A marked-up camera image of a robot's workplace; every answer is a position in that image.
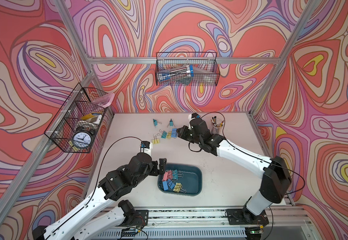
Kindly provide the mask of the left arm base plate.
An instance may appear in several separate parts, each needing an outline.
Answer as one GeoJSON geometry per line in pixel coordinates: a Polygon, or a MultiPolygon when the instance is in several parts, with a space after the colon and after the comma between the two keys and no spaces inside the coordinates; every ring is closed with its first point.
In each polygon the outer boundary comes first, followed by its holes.
{"type": "Polygon", "coordinates": [[[136,210],[125,213],[123,222],[120,227],[136,227],[143,229],[148,224],[149,210],[136,210]]]}

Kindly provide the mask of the blue binder clip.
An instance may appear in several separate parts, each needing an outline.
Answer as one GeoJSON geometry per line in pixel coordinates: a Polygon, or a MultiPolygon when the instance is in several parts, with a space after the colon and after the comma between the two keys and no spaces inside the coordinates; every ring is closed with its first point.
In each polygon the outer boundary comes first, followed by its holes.
{"type": "Polygon", "coordinates": [[[177,128],[172,129],[172,131],[171,131],[171,137],[175,139],[175,138],[177,138],[177,136],[178,136],[177,128]]]}
{"type": "Polygon", "coordinates": [[[168,191],[168,183],[167,183],[167,181],[163,181],[162,182],[162,188],[163,188],[164,191],[168,191]]]}
{"type": "Polygon", "coordinates": [[[173,190],[176,186],[176,184],[171,179],[167,180],[167,185],[171,190],[173,190]]]}

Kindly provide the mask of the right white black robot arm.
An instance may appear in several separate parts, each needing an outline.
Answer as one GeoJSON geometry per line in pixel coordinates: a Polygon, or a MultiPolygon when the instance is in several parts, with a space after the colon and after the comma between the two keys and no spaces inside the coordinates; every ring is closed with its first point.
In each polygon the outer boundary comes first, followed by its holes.
{"type": "Polygon", "coordinates": [[[258,217],[272,204],[279,204],[292,183],[290,170],[281,157],[265,157],[241,148],[224,135],[213,134],[207,123],[200,117],[191,115],[189,125],[176,130],[180,139],[196,144],[206,153],[228,159],[255,174],[261,179],[259,190],[245,203],[234,220],[255,224],[258,217]]]}

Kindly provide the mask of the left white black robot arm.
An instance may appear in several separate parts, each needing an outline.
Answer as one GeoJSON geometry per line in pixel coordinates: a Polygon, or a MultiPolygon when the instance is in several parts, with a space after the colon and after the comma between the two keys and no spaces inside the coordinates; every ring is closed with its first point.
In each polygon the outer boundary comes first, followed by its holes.
{"type": "Polygon", "coordinates": [[[107,173],[98,187],[60,220],[32,231],[35,240],[91,240],[113,227],[141,230],[148,212],[137,211],[122,197],[148,176],[165,173],[167,160],[153,161],[147,153],[138,153],[129,164],[107,173]]]}

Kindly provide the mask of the dark teal storage tray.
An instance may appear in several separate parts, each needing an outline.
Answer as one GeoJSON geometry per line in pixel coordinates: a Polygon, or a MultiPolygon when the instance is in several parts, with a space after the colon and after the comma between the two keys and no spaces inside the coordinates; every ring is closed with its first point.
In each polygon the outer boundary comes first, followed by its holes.
{"type": "Polygon", "coordinates": [[[202,171],[198,167],[183,165],[183,164],[167,164],[165,172],[169,170],[172,170],[172,171],[179,170],[184,174],[183,178],[180,178],[178,180],[172,180],[172,181],[175,184],[182,183],[183,188],[187,191],[187,193],[186,194],[175,193],[170,188],[168,188],[168,191],[164,191],[162,188],[163,175],[159,176],[157,181],[157,187],[161,192],[167,193],[167,194],[180,195],[180,196],[190,196],[190,197],[197,196],[201,193],[203,188],[203,175],[202,175],[202,171]]]}

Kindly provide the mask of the pink binder clip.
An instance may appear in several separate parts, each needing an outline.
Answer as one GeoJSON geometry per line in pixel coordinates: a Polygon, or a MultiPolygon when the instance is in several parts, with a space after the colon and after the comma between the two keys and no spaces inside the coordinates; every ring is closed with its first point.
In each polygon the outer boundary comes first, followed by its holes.
{"type": "Polygon", "coordinates": [[[165,182],[168,179],[168,172],[165,172],[162,177],[162,181],[165,182]]]}
{"type": "Polygon", "coordinates": [[[167,173],[167,180],[173,180],[173,171],[169,170],[166,173],[167,173]]]}

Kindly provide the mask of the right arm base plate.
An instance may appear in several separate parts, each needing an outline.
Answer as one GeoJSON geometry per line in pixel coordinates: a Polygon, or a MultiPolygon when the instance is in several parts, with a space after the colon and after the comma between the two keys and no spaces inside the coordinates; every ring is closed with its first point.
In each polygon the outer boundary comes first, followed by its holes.
{"type": "Polygon", "coordinates": [[[229,225],[255,225],[266,226],[269,224],[267,213],[263,210],[258,216],[244,209],[227,209],[225,215],[229,225]]]}

